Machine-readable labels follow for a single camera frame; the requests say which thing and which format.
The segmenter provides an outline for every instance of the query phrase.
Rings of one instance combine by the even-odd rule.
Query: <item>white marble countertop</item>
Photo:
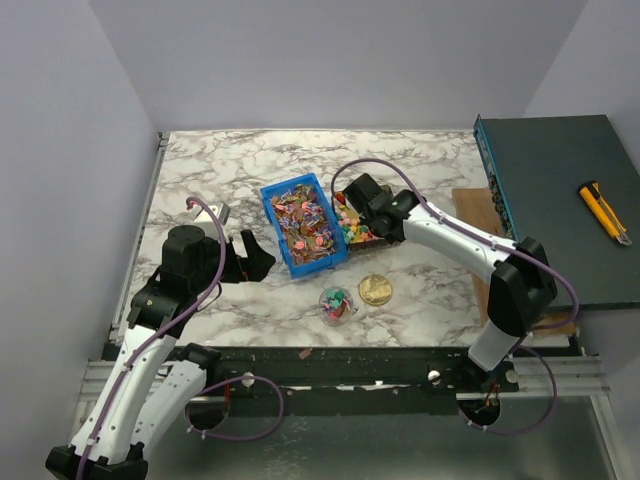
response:
[[[172,133],[145,226],[129,299],[161,259],[167,232],[187,221],[185,198],[231,207],[226,233],[233,234],[239,254],[239,231],[250,228],[259,244],[277,258],[260,283],[223,285],[223,295],[187,324],[180,345],[214,346],[462,346],[479,332],[479,312],[469,273],[448,258],[407,242],[377,252],[356,254],[334,270],[292,280],[282,262],[277,237],[264,214],[260,188],[313,172],[325,193],[333,173],[362,157],[389,160],[420,191],[454,214],[451,189],[486,186],[486,177],[470,131],[233,131]],[[380,183],[404,188],[390,169],[374,164],[345,171],[337,187],[363,172]],[[358,283],[370,273],[392,283],[392,299],[382,307],[364,304]],[[330,286],[342,286],[359,307],[340,327],[325,325],[318,297]],[[566,338],[536,340],[564,345]]]

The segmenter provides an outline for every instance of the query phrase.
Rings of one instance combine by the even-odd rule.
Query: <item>gray wall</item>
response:
[[[135,237],[155,129],[85,0],[0,9],[0,476],[50,478]]]
[[[520,116],[586,0],[90,0],[162,130]]]
[[[606,113],[640,168],[640,2],[590,0],[526,109]]]
[[[638,25],[638,0],[590,0],[526,115],[606,113],[640,168]],[[589,350],[602,355],[613,389],[612,406],[629,450],[640,452],[640,314],[590,314],[581,327]],[[640,457],[633,460],[640,475]]]

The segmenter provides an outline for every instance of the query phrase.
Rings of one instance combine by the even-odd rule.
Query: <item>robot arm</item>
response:
[[[344,194],[375,235],[390,242],[406,239],[430,247],[490,285],[489,321],[468,352],[479,377],[495,369],[521,342],[557,295],[551,275],[496,248],[501,245],[519,250],[548,265],[544,249],[536,240],[527,238],[518,244],[496,237],[447,216],[430,202],[427,206],[431,212],[427,212],[410,190],[392,197],[368,174],[349,184]],[[485,242],[461,233],[455,226]]]
[[[211,210],[224,219],[228,207],[222,204]],[[222,261],[223,249],[217,240],[205,235],[205,231],[212,235],[212,229],[200,217],[192,219],[193,225],[169,232],[162,246],[162,264],[133,297],[127,317],[129,328],[91,416],[70,445],[54,448],[47,458],[46,467],[56,478],[144,479],[146,459],[166,429],[207,382],[216,383],[214,366],[219,352],[190,344],[147,399],[158,369],[191,315],[165,329],[164,335],[138,352],[173,319],[194,309],[198,295],[211,284]],[[275,258],[260,248],[250,231],[243,231],[242,239],[246,258],[235,254],[231,240],[226,243],[222,282],[261,281],[275,264]],[[130,363],[134,352],[139,354]],[[115,396],[110,399],[114,388]],[[96,424],[100,426],[97,438]]]

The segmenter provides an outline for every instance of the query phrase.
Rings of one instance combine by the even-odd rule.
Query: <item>candy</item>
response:
[[[341,287],[330,287],[322,292],[318,305],[323,321],[330,326],[342,325],[357,311],[351,295]]]
[[[345,205],[338,206],[336,215],[338,216],[345,242],[351,244],[379,240],[378,237],[371,233],[369,227],[360,224],[360,216]]]
[[[316,194],[310,185],[297,185],[271,198],[271,206],[294,265],[310,263],[335,253],[325,212],[315,200]]]

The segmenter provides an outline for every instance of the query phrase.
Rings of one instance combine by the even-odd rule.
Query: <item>small plastic cup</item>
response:
[[[357,311],[349,290],[342,287],[329,287],[322,292],[318,307],[322,321],[331,327],[344,325]]]

